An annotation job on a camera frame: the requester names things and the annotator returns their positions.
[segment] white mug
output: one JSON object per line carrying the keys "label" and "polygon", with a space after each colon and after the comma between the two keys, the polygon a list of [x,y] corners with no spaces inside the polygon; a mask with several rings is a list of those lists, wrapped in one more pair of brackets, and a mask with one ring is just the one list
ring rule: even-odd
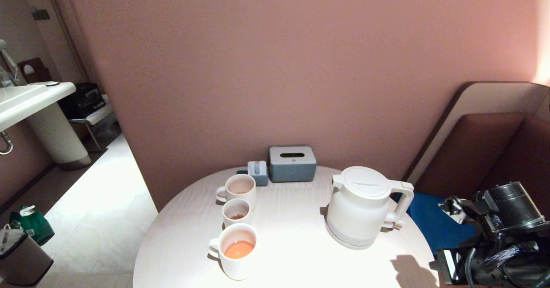
{"label": "white mug", "polygon": [[256,208],[256,180],[248,174],[235,174],[229,177],[225,186],[216,190],[216,199],[227,202],[231,199],[243,199],[250,204],[250,208]]}
{"label": "white mug", "polygon": [[226,228],[232,224],[252,223],[250,204],[243,199],[231,199],[222,207],[223,222]]}
{"label": "white mug", "polygon": [[[239,251],[236,247],[231,248],[232,245],[245,247]],[[256,245],[254,228],[249,224],[238,223],[223,230],[217,239],[212,239],[208,244],[208,253],[220,259],[223,271],[229,278],[243,280],[251,276],[256,266]],[[242,257],[242,251],[250,252]]]}

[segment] blue tissue box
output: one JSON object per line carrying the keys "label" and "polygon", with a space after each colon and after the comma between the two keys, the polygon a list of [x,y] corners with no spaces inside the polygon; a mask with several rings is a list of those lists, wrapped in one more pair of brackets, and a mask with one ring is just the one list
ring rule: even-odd
{"label": "blue tissue box", "polygon": [[269,178],[273,183],[311,182],[316,169],[313,149],[307,145],[269,148]]}

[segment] round white table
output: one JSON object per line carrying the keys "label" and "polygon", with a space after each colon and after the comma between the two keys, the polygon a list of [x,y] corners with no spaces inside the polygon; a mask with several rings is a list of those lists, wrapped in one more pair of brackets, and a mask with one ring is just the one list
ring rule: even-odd
{"label": "round white table", "polygon": [[210,239],[222,232],[216,188],[237,170],[199,180],[177,194],[145,236],[134,268],[134,288],[183,287],[407,287],[435,288],[438,274],[424,236],[408,215],[401,230],[380,233],[373,246],[354,251],[329,235],[322,208],[332,194],[332,175],[318,167],[312,182],[258,187],[252,225],[258,232],[258,270],[250,278],[228,278],[208,256]]}

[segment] kettle lid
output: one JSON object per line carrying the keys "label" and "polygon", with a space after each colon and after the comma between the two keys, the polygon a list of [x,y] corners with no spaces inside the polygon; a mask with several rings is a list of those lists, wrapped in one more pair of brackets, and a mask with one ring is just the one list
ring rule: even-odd
{"label": "kettle lid", "polygon": [[344,186],[363,198],[383,198],[391,193],[391,180],[379,171],[362,166],[348,167],[342,171]]}

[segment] trash can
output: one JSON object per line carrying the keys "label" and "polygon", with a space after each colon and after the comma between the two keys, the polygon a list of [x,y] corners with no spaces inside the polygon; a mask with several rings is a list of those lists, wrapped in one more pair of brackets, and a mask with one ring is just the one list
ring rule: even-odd
{"label": "trash can", "polygon": [[14,286],[34,286],[53,259],[21,229],[0,229],[0,277]]}

